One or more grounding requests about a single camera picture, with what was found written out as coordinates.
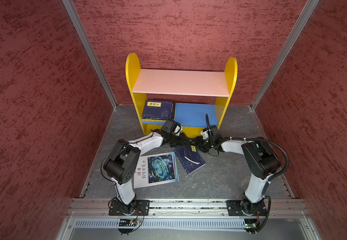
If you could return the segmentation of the navy book with dragon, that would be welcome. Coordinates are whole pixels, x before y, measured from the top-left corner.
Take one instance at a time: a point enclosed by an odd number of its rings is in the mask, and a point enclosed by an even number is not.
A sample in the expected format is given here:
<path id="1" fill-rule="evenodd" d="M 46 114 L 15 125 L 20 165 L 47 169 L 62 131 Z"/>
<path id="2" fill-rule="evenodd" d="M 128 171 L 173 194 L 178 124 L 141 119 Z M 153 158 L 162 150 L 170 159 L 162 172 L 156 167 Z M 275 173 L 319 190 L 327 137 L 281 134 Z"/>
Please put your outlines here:
<path id="1" fill-rule="evenodd" d="M 176 104 L 170 101 L 145 101 L 142 111 L 142 119 L 167 120 L 173 119 Z"/>

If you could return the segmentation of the navy book yellow label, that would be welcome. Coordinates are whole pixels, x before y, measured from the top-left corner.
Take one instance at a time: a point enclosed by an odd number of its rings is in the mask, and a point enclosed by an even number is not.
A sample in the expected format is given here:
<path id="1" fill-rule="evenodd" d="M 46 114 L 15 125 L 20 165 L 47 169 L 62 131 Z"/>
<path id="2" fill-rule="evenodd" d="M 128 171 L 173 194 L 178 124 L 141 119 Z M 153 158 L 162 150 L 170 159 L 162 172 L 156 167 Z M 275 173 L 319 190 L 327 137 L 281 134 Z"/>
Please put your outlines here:
<path id="1" fill-rule="evenodd" d="M 175 154 L 187 174 L 191 174 L 206 164 L 197 148 L 193 145 L 184 145 L 176 148 Z"/>

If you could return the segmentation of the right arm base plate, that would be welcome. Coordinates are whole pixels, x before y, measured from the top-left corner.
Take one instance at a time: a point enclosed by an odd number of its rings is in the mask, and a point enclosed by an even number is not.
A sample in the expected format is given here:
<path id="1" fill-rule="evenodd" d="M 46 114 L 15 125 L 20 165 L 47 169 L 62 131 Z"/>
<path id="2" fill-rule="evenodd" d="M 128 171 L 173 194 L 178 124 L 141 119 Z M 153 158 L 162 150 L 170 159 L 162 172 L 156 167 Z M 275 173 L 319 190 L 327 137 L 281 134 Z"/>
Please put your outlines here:
<path id="1" fill-rule="evenodd" d="M 229 216 L 255 217 L 259 215 L 261 217 L 267 214 L 264 200 L 258 203 L 251 203 L 249 200 L 227 200 L 226 205 Z"/>

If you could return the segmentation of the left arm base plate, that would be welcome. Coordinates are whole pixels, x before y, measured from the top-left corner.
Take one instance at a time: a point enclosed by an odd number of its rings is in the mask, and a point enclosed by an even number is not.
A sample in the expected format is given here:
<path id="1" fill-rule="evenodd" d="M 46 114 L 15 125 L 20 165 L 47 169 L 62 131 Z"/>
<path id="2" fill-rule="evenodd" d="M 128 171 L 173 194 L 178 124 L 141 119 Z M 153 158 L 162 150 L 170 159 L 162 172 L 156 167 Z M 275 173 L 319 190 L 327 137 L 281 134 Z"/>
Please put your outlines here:
<path id="1" fill-rule="evenodd" d="M 132 200 L 129 205 L 118 199 L 108 203 L 109 216 L 147 216 L 149 212 L 149 200 Z"/>

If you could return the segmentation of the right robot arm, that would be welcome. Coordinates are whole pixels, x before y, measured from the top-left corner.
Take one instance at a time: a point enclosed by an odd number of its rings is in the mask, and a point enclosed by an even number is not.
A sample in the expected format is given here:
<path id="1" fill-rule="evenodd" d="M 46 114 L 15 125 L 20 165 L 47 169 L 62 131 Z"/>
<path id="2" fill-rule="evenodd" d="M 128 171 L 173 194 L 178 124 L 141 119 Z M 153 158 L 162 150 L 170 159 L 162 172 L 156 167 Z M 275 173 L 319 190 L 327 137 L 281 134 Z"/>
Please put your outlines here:
<path id="1" fill-rule="evenodd" d="M 194 144 L 202 152 L 214 149 L 218 152 L 236 153 L 245 157 L 251 172 L 248 188 L 241 201 L 241 211 L 246 216 L 259 212 L 269 184 L 282 175 L 290 165 L 286 151 L 278 144 L 264 138 L 229 137 L 214 140 L 196 137 Z"/>

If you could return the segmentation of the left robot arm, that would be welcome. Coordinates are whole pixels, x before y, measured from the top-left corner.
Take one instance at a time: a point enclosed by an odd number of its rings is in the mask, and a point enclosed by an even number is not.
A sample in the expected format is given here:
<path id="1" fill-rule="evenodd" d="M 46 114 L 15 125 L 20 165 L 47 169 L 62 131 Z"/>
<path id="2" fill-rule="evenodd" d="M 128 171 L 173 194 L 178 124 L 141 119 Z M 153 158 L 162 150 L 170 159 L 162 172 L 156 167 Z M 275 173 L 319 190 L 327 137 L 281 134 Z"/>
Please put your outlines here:
<path id="1" fill-rule="evenodd" d="M 174 135 L 161 131 L 151 132 L 133 141 L 118 140 L 101 164 L 102 175 L 113 182 L 116 189 L 116 197 L 109 206 L 109 214 L 130 216 L 138 212 L 131 179 L 140 156 L 165 144 L 176 148 L 189 142 L 189 138 L 183 133 Z"/>

